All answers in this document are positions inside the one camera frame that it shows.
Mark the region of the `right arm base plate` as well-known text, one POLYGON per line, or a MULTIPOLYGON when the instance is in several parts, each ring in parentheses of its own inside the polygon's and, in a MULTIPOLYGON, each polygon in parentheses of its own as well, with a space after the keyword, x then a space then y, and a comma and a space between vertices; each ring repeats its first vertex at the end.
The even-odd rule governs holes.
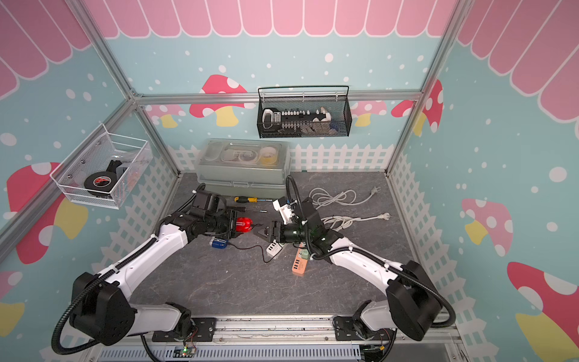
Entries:
POLYGON ((335 316, 332 321, 336 341, 379 341, 389 342, 395 330, 368 330, 361 327, 350 316, 335 316))

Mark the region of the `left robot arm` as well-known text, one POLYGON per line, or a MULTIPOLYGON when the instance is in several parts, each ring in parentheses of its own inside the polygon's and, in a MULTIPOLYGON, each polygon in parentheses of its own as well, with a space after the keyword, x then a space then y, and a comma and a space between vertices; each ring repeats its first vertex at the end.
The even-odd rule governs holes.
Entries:
POLYGON ((176 303, 137 305, 131 297, 165 260, 196 238, 238 236, 237 220, 238 211, 201 184, 188 201, 155 225, 138 248, 96 274, 85 272, 75 279, 71 303, 51 337, 53 352, 76 354, 152 332, 186 342, 197 330, 189 309, 176 303))

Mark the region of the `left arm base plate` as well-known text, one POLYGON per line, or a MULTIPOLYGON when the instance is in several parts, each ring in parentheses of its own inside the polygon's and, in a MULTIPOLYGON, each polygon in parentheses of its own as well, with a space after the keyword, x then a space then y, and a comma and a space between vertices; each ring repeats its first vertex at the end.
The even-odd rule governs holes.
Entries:
POLYGON ((215 318, 192 318, 184 327, 164 332, 155 331, 153 342, 212 342, 216 332, 215 318))

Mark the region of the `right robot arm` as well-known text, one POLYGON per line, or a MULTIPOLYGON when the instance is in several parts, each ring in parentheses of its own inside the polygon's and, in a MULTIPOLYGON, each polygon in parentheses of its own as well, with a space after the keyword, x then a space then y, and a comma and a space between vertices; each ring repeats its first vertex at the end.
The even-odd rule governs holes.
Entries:
POLYGON ((310 260, 345 268, 383 292, 382 301, 367 300, 351 317, 351 327, 361 339, 382 330, 399 330, 415 341, 430 329, 452 327, 456 312, 435 288, 423 267, 382 258, 359 247, 341 232, 326 226, 311 198, 301 198, 295 179, 285 179, 286 195, 273 202, 281 220, 265 228, 271 243, 294 244, 310 260))

